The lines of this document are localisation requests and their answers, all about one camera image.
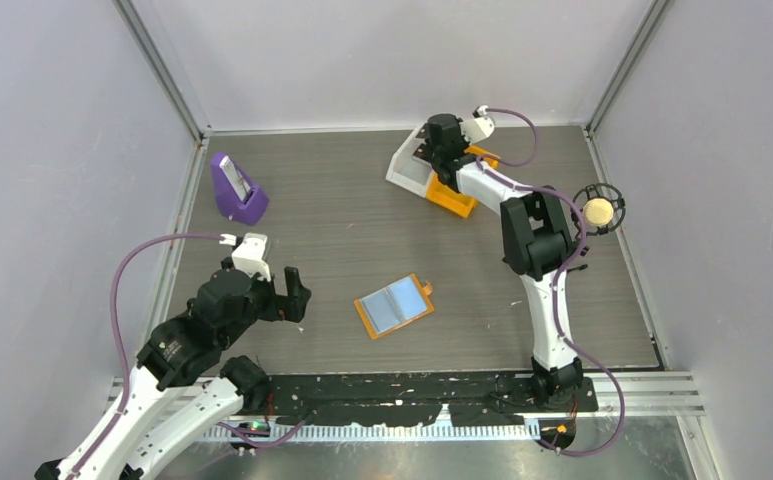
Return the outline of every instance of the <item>yellow disc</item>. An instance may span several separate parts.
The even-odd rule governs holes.
[[[613,221],[613,205],[606,198],[593,198],[583,206],[583,218],[593,227],[603,227]]]

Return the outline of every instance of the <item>enclosure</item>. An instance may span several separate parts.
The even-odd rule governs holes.
[[[624,194],[566,277],[570,336],[600,360],[581,356],[580,411],[478,400],[536,373],[503,217],[386,180],[413,129],[480,105],[536,125],[491,114],[479,147],[537,152],[500,174]],[[219,211],[217,155],[267,196],[255,225]],[[312,290],[302,322],[256,322],[196,385],[254,360],[271,440],[315,392],[357,393],[270,451],[207,429],[158,478],[773,476],[773,3],[0,2],[0,478],[65,457],[118,402],[112,274],[182,232],[265,234],[278,291],[286,266]],[[131,364],[229,255],[173,240],[135,257],[117,298]],[[369,338],[354,301],[410,274],[435,311]],[[588,458],[536,443],[572,412],[573,451],[625,422]]]

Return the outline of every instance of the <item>cable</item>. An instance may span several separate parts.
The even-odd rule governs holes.
[[[267,432],[267,431],[264,431],[264,430],[259,430],[259,431],[257,431],[257,430],[249,430],[247,428],[241,428],[241,427],[236,428],[236,430],[238,430],[242,435],[245,435],[247,437],[256,437],[256,438],[258,438],[258,437],[270,437],[271,436],[271,432]]]
[[[483,160],[484,158],[491,158],[491,159],[497,160],[497,161],[501,162],[502,164],[507,165],[509,167],[523,167],[523,166],[529,164],[530,162],[532,162],[533,159],[536,158],[536,152],[539,151],[539,132],[536,131],[536,125],[534,125],[533,122],[531,122],[530,119],[527,118],[527,116],[522,115],[521,113],[513,111],[513,110],[508,110],[506,108],[486,107],[486,111],[487,112],[492,112],[492,113],[505,113],[507,115],[512,115],[514,117],[518,117],[518,118],[524,120],[524,123],[526,123],[530,127],[530,131],[533,132],[533,151],[530,152],[530,156],[527,157],[527,160],[525,160],[523,162],[518,162],[518,163],[510,163],[510,162],[504,160],[503,158],[501,158],[501,157],[499,157],[497,155],[493,155],[491,153],[484,153],[484,154],[478,155],[477,159],[478,160]]]
[[[271,441],[271,442],[255,442],[255,441],[251,440],[250,438],[248,438],[247,435],[245,435],[242,432],[240,432],[238,428],[236,428],[236,427],[234,427],[232,425],[228,425],[226,423],[221,423],[221,422],[216,423],[216,425],[218,425],[219,427],[229,431],[234,436],[239,438],[239,440],[245,442],[246,444],[248,444],[248,445],[250,445],[250,446],[252,446],[254,448],[260,448],[260,449],[263,449],[263,448],[274,448],[274,447],[277,447],[277,446],[280,446],[280,445],[286,443],[286,441],[289,440],[290,438],[294,437],[295,434],[298,433],[298,430],[300,430],[305,424],[306,424],[306,420],[301,420],[300,422],[298,422],[297,425],[292,427],[291,430],[286,432],[282,437],[278,438],[277,440],[274,440],[274,441]]]
[[[569,420],[569,423],[572,424],[572,426],[575,426],[575,422],[577,421],[577,395],[574,396],[574,405],[572,405],[572,409],[569,412],[569,415],[571,415],[571,419]]]
[[[265,415],[263,417],[265,418],[265,423],[268,423],[268,417],[274,415],[274,392],[268,394],[266,402],[268,405],[265,407]]]
[[[498,183],[500,183],[501,185],[507,188],[511,188],[518,192],[543,193],[559,199],[560,201],[565,203],[571,209],[572,212],[574,212],[575,216],[577,217],[577,221],[580,223],[580,225],[586,225],[586,221],[583,218],[583,212],[580,210],[580,208],[577,207],[577,204],[574,203],[574,200],[572,200],[568,196],[551,188],[522,185],[520,183],[516,183],[515,181],[511,181],[510,179],[508,179],[507,177],[504,177],[503,175],[496,172],[492,168],[486,168],[485,166],[486,164],[481,161],[480,157],[478,157],[475,160],[475,162],[478,168],[480,168],[480,171],[483,172],[483,174],[489,176],[490,178],[492,178],[493,180],[497,181]],[[563,340],[563,342],[566,345],[568,345],[569,348],[574,350],[574,352],[577,353],[579,356],[592,362],[602,372],[604,372],[604,374],[607,375],[607,377],[610,379],[611,382],[613,382],[613,386],[616,388],[616,392],[618,392],[619,394],[619,423],[616,425],[616,430],[613,432],[610,438],[599,447],[596,447],[591,450],[584,450],[584,451],[571,451],[571,450],[559,451],[560,454],[568,457],[587,457],[604,451],[605,449],[607,449],[613,443],[616,442],[616,439],[618,439],[619,435],[621,434],[622,428],[624,427],[624,420],[625,420],[624,392],[622,392],[622,387],[619,384],[619,381],[616,378],[616,376],[613,375],[613,372],[611,372],[609,368],[607,368],[603,363],[598,361],[597,358],[593,357],[592,355],[584,351],[582,348],[580,348],[578,345],[576,345],[573,341],[571,341],[566,336],[565,332],[563,331],[563,326],[560,323],[559,295],[557,292],[557,282],[560,279],[560,275],[562,275],[563,272],[568,270],[569,266],[571,266],[571,264],[575,261],[575,259],[580,256],[581,252],[583,252],[584,247],[586,247],[586,235],[581,235],[580,238],[578,239],[577,246],[575,247],[574,251],[568,258],[566,258],[563,261],[562,265],[560,265],[560,267],[557,269],[557,273],[554,274],[554,278],[551,280],[551,306],[554,312],[554,326],[557,329],[557,335],[559,335],[559,337]],[[539,442],[545,448],[556,450],[553,444],[550,444],[545,440],[540,439]]]
[[[243,435],[251,435],[251,436],[262,436],[262,433],[255,433],[255,432],[242,432],[239,430]],[[198,467],[195,470],[192,470],[189,473],[182,473],[177,475],[165,475],[161,476],[159,478],[161,479],[167,479],[167,480],[175,480],[175,479],[183,479],[183,478],[195,478],[195,474],[202,472],[206,470],[207,468],[215,465],[216,463],[220,462],[221,460],[224,460],[227,457],[238,455],[237,450],[227,450],[226,452],[222,453],[221,455],[216,456],[215,458],[210,459],[208,462],[203,464],[202,466]]]
[[[118,402],[118,408],[115,410],[115,415],[106,424],[106,427],[100,432],[100,435],[89,445],[85,453],[77,460],[77,463],[71,468],[71,472],[66,477],[66,480],[74,480],[89,458],[97,451],[100,444],[106,439],[118,420],[124,415],[124,407],[127,406],[127,400],[130,398],[130,366],[127,363],[127,352],[124,349],[124,340],[121,338],[121,326],[118,324],[118,284],[121,283],[121,275],[124,273],[124,269],[127,268],[127,264],[130,260],[138,255],[142,250],[156,245],[158,243],[167,242],[170,240],[177,240],[181,238],[206,238],[209,240],[222,240],[220,233],[172,233],[170,235],[163,235],[156,237],[152,240],[142,243],[138,247],[134,248],[121,260],[118,268],[115,270],[115,276],[112,278],[112,286],[109,289],[109,320],[112,324],[112,336],[115,337],[115,349],[118,352],[118,361],[121,364],[121,377],[124,381],[124,388],[121,391],[121,400]]]

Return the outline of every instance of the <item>wooden tabletop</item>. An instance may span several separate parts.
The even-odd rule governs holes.
[[[598,180],[579,128],[539,130],[534,163],[502,172],[569,194]],[[225,358],[248,355],[269,373],[529,368],[530,313],[521,282],[501,261],[500,220],[482,205],[463,219],[388,183],[389,160],[408,133],[212,139],[189,230],[267,234],[280,292],[286,265],[298,267],[313,292],[300,325],[258,322]],[[482,146],[518,160],[531,145],[529,130],[509,128]],[[218,213],[208,169],[218,151],[267,192],[270,205],[257,226]],[[611,366],[655,365],[618,240],[592,237],[590,247],[589,268],[572,273],[567,285],[575,342]],[[185,308],[227,255],[212,242],[187,241],[169,314]],[[433,284],[435,312],[371,340],[354,300],[410,273]]]

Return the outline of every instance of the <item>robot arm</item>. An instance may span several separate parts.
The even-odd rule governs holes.
[[[268,376],[261,368],[246,356],[231,358],[200,395],[144,435],[130,452],[124,473],[141,480],[155,479],[213,425],[243,408],[260,408],[268,390]]]
[[[258,404],[266,398],[265,373],[246,357],[233,358],[205,395],[149,432],[157,417],[257,320],[303,319],[312,293],[293,267],[285,269],[287,295],[276,293],[265,263],[265,240],[262,235],[225,236],[222,243],[236,245],[232,257],[221,262],[222,268],[187,302],[185,312],[154,328],[130,373],[125,408],[119,411],[119,395],[80,446],[64,459],[43,464],[37,480],[151,479],[209,425],[241,410],[246,401]],[[214,402],[206,403],[206,392],[214,395]],[[94,452],[73,471],[89,449]]]
[[[583,368],[577,354],[557,332],[552,303],[553,279],[559,274],[558,320],[571,338],[565,296],[567,272],[558,270],[575,244],[561,202],[551,195],[531,192],[529,186],[503,174],[493,174],[486,162],[465,153],[468,146],[494,131],[483,107],[469,120],[449,114],[435,115],[422,131],[423,144],[415,156],[432,165],[441,183],[477,199],[501,218],[504,262],[519,276],[530,306],[537,403],[547,402],[555,392],[580,387]],[[541,226],[533,227],[531,220]]]

